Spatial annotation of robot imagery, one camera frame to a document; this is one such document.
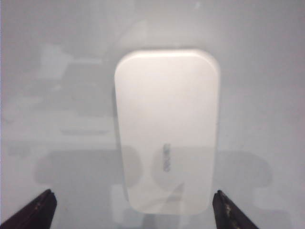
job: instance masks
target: gray background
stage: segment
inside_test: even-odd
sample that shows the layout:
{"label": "gray background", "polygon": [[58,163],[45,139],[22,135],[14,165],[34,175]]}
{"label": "gray background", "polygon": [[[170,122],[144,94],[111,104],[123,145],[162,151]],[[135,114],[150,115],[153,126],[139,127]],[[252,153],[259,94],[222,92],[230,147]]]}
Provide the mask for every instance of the gray background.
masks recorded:
{"label": "gray background", "polygon": [[52,228],[215,228],[126,201],[113,73],[195,47],[222,72],[213,190],[259,228],[305,226],[305,1],[1,1],[1,221],[46,188]]}

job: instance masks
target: white rounded rectangle device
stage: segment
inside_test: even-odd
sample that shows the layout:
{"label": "white rounded rectangle device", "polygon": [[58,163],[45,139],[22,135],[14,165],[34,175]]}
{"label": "white rounded rectangle device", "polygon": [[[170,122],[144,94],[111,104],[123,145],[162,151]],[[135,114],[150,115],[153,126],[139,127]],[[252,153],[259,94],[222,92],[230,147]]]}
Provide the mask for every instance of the white rounded rectangle device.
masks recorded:
{"label": "white rounded rectangle device", "polygon": [[218,64],[199,50],[138,51],[115,71],[130,205],[151,214],[197,214],[210,203]]}

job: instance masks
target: clip jaw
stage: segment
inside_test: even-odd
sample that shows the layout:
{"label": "clip jaw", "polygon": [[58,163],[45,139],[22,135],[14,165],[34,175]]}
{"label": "clip jaw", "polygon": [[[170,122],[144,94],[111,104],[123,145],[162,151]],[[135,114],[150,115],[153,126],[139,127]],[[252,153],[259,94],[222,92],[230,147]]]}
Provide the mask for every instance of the clip jaw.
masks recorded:
{"label": "clip jaw", "polygon": [[213,208],[217,229],[258,229],[220,190],[214,194]]}

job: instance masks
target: glossy surface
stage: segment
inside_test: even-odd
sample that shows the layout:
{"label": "glossy surface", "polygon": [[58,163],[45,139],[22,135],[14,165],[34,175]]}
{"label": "glossy surface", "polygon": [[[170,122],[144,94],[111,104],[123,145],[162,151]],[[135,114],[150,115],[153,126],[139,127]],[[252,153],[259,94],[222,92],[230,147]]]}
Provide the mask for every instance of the glossy surface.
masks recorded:
{"label": "glossy surface", "polygon": [[146,50],[115,70],[120,143],[130,205],[194,215],[210,204],[218,64],[200,50]]}
{"label": "glossy surface", "polygon": [[259,228],[304,228],[302,0],[1,1],[1,220],[51,188],[53,228],[215,228],[134,211],[114,70],[139,49],[195,47],[221,66],[212,190]]}

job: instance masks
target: white backdrop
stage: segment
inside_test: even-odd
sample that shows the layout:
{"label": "white backdrop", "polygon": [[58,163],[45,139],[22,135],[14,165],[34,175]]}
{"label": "white backdrop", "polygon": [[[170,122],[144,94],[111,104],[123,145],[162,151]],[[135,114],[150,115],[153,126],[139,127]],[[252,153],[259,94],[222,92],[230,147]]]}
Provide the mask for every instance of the white backdrop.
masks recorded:
{"label": "white backdrop", "polygon": [[303,0],[1,1],[1,221],[46,188],[52,228],[215,228],[125,198],[113,74],[126,53],[199,48],[222,72],[213,190],[262,229],[305,225]]}

